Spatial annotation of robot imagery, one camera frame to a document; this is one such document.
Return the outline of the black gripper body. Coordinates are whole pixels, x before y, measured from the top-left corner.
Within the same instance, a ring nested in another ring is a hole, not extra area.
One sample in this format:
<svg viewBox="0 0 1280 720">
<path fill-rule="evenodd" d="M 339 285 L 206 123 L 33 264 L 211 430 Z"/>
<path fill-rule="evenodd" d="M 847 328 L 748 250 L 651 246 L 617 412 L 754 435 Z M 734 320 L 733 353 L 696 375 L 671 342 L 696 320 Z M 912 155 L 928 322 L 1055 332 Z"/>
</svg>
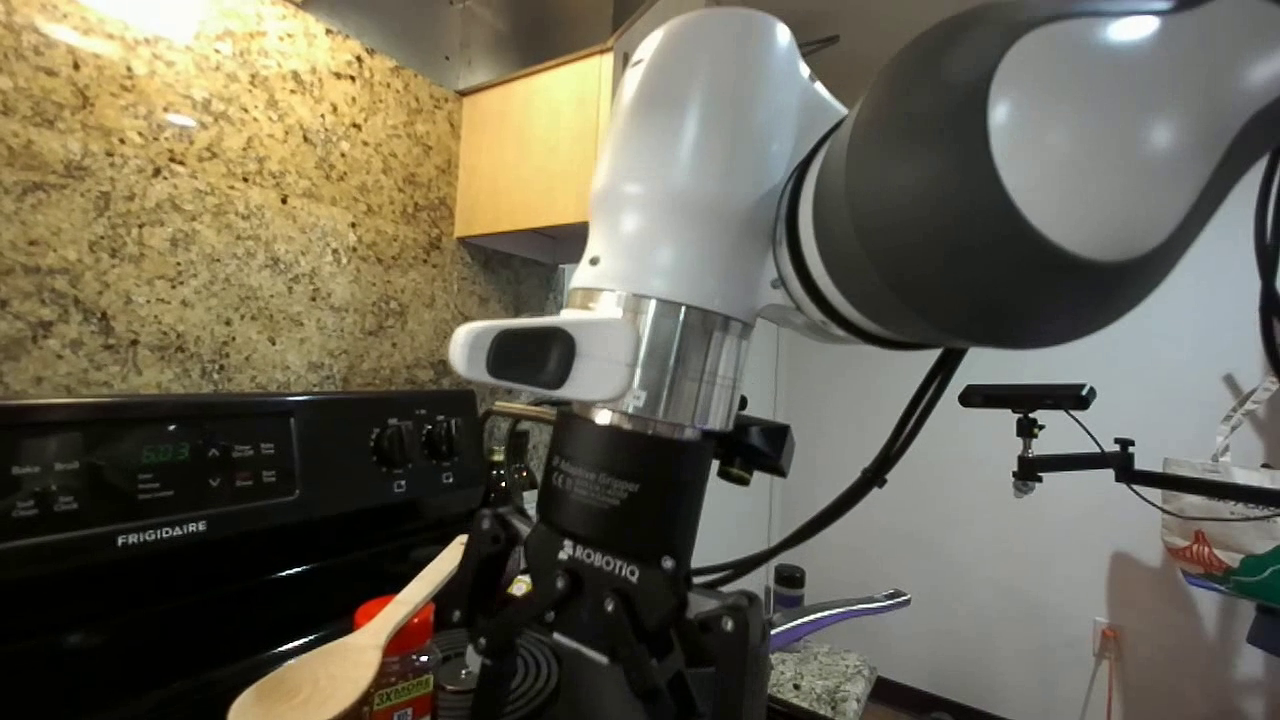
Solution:
<svg viewBox="0 0 1280 720">
<path fill-rule="evenodd" d="M 754 593 L 690 583 L 713 445 L 558 412 L 533 527 L 512 527 L 533 580 L 505 598 L 470 565 L 466 640 L 485 655 L 466 720 L 505 720 L 514 648 L 552 652 L 518 720 L 764 720 L 767 619 Z"/>
</svg>

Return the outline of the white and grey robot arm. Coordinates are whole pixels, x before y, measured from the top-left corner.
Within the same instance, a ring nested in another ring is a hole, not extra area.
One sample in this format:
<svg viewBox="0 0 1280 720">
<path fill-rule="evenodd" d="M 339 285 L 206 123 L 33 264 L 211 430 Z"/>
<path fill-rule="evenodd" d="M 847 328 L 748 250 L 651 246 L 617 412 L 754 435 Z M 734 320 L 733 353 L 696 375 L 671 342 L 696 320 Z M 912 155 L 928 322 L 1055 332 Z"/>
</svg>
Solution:
<svg viewBox="0 0 1280 720">
<path fill-rule="evenodd" d="M 1144 302 L 1271 155 L 1280 0 L 985 0 L 835 98 L 783 20 L 696 9 L 623 67 L 586 245 L 547 317 L 466 320 L 455 375 L 552 402 L 533 589 L 479 607 L 466 720 L 764 720 L 764 607 L 690 540 L 754 322 L 925 354 L 1052 346 Z"/>
</svg>

